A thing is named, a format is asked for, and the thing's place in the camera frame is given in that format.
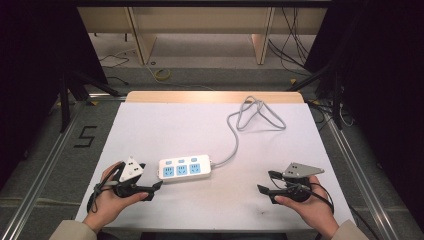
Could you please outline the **black curtain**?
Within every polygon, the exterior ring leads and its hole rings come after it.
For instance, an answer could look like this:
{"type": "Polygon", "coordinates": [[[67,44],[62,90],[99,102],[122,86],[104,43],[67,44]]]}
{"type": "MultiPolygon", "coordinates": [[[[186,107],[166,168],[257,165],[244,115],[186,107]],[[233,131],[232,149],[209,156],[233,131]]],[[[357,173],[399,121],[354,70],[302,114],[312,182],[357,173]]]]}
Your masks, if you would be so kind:
{"type": "Polygon", "coordinates": [[[424,231],[424,0],[330,0],[306,68],[329,62],[343,101],[424,231]]]}
{"type": "Polygon", "coordinates": [[[77,72],[107,82],[75,6],[0,0],[0,190],[77,72]]]}

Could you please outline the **aluminium floor rail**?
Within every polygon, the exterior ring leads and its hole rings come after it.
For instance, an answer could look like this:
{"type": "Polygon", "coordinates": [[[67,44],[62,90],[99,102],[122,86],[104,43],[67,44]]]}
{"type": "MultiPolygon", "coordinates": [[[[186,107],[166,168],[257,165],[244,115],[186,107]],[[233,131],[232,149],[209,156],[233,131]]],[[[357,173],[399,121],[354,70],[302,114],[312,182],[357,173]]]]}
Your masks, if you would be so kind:
{"type": "Polygon", "coordinates": [[[44,161],[41,169],[31,184],[25,197],[20,201],[17,210],[13,214],[11,220],[7,224],[5,231],[0,235],[0,240],[17,240],[21,234],[29,216],[36,205],[36,202],[42,193],[55,165],[57,164],[63,149],[74,129],[81,111],[84,109],[83,102],[76,102],[72,108],[71,117],[68,126],[61,132],[49,152],[48,157],[44,161]]]}
{"type": "Polygon", "coordinates": [[[371,182],[368,180],[364,170],[361,168],[346,136],[342,130],[339,130],[334,120],[329,114],[325,114],[327,125],[335,138],[346,164],[355,179],[355,182],[363,196],[363,199],[372,215],[376,226],[383,240],[399,240],[399,236],[391,222],[389,215],[386,213],[383,204],[377,197],[371,182]]]}

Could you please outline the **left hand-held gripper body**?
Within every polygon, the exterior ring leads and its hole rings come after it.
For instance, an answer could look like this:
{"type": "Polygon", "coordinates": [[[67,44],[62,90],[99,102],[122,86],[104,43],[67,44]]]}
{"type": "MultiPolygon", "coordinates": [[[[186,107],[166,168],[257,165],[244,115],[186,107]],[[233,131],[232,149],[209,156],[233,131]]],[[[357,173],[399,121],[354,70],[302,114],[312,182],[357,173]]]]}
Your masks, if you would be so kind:
{"type": "Polygon", "coordinates": [[[132,156],[126,162],[122,162],[112,178],[116,182],[116,185],[113,186],[114,193],[121,198],[126,198],[139,192],[145,192],[147,187],[137,185],[143,171],[144,169],[132,156]]]}

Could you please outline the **yellow tape roll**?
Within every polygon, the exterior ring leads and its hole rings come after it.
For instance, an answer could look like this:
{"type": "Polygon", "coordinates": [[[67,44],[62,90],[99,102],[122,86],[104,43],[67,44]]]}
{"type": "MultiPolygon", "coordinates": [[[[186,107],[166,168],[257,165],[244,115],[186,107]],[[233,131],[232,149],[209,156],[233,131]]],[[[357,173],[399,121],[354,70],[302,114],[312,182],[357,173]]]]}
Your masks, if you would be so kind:
{"type": "Polygon", "coordinates": [[[168,69],[158,69],[154,72],[154,77],[158,81],[165,81],[171,76],[171,71],[168,69]]]}

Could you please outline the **light wooden desk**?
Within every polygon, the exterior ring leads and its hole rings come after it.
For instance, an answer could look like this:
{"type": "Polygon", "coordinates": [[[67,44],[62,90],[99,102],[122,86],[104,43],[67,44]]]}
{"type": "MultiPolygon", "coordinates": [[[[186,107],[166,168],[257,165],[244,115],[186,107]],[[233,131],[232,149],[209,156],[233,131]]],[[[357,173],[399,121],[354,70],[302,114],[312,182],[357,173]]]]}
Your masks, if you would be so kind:
{"type": "Polygon", "coordinates": [[[80,7],[89,33],[130,33],[142,64],[158,34],[249,34],[256,61],[265,62],[269,37],[287,34],[293,23],[301,35],[316,35],[324,8],[301,7],[80,7]]]}

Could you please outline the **person's left hand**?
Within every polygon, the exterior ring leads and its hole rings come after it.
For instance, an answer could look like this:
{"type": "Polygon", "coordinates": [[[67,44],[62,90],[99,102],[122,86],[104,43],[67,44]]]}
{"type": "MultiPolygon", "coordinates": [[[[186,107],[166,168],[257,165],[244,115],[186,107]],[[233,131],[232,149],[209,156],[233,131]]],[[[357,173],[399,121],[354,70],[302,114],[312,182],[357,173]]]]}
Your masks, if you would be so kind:
{"type": "Polygon", "coordinates": [[[110,186],[104,185],[101,193],[93,202],[93,209],[88,212],[83,223],[95,234],[98,234],[104,226],[113,222],[126,207],[144,200],[147,196],[146,192],[140,192],[127,198],[120,198],[110,186]]]}

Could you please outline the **person's right hand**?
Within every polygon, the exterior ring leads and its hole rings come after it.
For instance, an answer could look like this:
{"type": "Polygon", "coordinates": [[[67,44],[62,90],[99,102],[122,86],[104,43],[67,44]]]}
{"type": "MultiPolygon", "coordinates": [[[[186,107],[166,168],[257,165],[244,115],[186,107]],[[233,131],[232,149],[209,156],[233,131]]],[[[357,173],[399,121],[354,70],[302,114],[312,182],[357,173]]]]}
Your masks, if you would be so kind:
{"type": "Polygon", "coordinates": [[[331,207],[326,203],[327,192],[321,187],[316,176],[310,176],[309,181],[314,195],[304,202],[296,202],[284,196],[276,196],[275,201],[300,215],[304,222],[322,235],[324,240],[331,240],[339,228],[331,207]]]}

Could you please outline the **white power strip blue sockets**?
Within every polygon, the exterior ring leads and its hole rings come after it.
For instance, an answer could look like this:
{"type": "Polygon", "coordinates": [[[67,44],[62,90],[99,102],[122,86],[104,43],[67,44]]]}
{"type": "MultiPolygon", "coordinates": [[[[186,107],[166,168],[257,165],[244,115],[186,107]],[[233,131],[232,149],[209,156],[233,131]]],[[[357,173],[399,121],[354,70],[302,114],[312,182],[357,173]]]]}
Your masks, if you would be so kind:
{"type": "Polygon", "coordinates": [[[158,162],[158,178],[165,183],[207,178],[211,175],[208,155],[162,159],[158,162]]]}

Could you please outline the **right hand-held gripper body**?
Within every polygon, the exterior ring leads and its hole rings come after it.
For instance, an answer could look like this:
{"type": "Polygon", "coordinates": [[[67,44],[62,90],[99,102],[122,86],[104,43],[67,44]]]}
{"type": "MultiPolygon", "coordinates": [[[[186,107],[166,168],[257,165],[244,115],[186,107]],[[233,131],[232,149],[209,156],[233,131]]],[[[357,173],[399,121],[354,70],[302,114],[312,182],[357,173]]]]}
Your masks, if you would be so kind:
{"type": "Polygon", "coordinates": [[[324,173],[325,170],[305,164],[292,162],[276,178],[285,182],[285,187],[277,191],[277,195],[288,197],[296,202],[304,202],[311,196],[309,177],[324,173]]]}

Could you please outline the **white table mat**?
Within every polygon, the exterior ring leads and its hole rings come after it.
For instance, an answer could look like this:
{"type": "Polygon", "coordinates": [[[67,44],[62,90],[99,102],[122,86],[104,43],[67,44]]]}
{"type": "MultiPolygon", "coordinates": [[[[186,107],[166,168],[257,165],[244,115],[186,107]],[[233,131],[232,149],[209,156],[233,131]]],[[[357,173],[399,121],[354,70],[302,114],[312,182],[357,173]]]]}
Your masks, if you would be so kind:
{"type": "Polygon", "coordinates": [[[135,158],[145,166],[140,182],[157,182],[162,159],[206,154],[216,167],[200,180],[165,183],[152,200],[126,208],[115,228],[155,232],[289,232],[306,229],[293,210],[272,203],[259,186],[268,173],[291,163],[319,167],[320,183],[334,200],[335,218],[352,214],[308,106],[273,104],[257,116],[241,116],[247,127],[233,134],[237,104],[123,103],[91,181],[117,161],[135,158]]]}

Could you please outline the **black metal stand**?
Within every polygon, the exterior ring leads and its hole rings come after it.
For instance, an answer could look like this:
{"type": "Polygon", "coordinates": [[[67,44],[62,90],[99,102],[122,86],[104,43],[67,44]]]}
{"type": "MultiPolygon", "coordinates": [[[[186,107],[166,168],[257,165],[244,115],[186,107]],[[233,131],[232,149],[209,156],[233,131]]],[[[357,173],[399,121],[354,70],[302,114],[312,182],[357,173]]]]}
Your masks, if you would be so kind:
{"type": "Polygon", "coordinates": [[[341,103],[341,82],[340,74],[335,66],[327,64],[321,70],[313,73],[311,76],[302,80],[300,83],[296,83],[288,88],[289,92],[295,92],[302,88],[318,81],[319,84],[315,90],[315,95],[318,98],[330,98],[332,100],[332,106],[330,107],[333,121],[339,130],[342,129],[342,122],[340,116],[340,103],[341,103]]]}
{"type": "Polygon", "coordinates": [[[121,97],[122,94],[112,89],[106,83],[102,83],[95,78],[81,71],[65,73],[59,80],[59,93],[61,103],[61,133],[64,133],[71,121],[70,103],[68,93],[71,93],[77,101],[86,101],[89,93],[85,85],[92,85],[95,88],[113,96],[121,97]]]}

